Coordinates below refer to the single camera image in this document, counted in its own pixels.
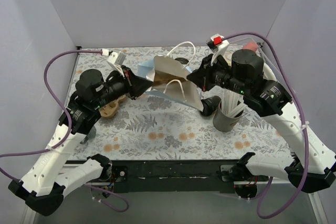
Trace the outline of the single brown cup carrier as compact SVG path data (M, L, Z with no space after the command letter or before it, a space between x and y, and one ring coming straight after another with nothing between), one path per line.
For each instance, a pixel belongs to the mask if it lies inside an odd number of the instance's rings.
M172 77L170 74L157 72L153 80L153 86L167 84L171 80L172 80Z

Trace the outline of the light blue paper bag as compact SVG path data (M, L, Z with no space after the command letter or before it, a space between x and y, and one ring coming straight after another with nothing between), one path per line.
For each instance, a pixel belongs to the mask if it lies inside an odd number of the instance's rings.
M172 52L184 44L191 45L193 49L192 57L186 65L174 60L175 58L172 56ZM167 54L157 55L153 59L140 63L138 65L138 75L150 81L154 80L157 72L167 73L172 77L172 80L167 84L152 86L147 90L147 93L202 111L203 105L197 86L186 78L191 73L189 64L194 59L195 54L196 48L194 44L190 41L184 41L176 45Z

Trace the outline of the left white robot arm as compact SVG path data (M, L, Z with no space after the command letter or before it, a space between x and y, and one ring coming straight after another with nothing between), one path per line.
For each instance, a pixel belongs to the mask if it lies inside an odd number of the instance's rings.
M152 83L136 76L125 66L121 71L112 71L107 79L97 69L84 71L47 147L26 175L11 181L9 190L23 199L30 209L49 216L78 187L94 179L108 181L112 175L112 163L101 154L90 156L86 162L63 175L60 170L101 118L99 110L103 106L124 95L135 100Z

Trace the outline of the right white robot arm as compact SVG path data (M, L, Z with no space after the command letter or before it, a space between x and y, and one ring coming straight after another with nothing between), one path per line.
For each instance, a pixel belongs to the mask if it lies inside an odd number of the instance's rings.
M222 56L212 62L209 55L187 76L203 91L219 86L242 95L244 104L275 128L293 152L284 159L248 152L223 175L233 181L248 181L254 176L277 177L305 193L329 188L335 182L335 152L308 127L298 111L298 103L292 101L281 83L265 78L267 67L254 51L240 49L232 54L230 64Z

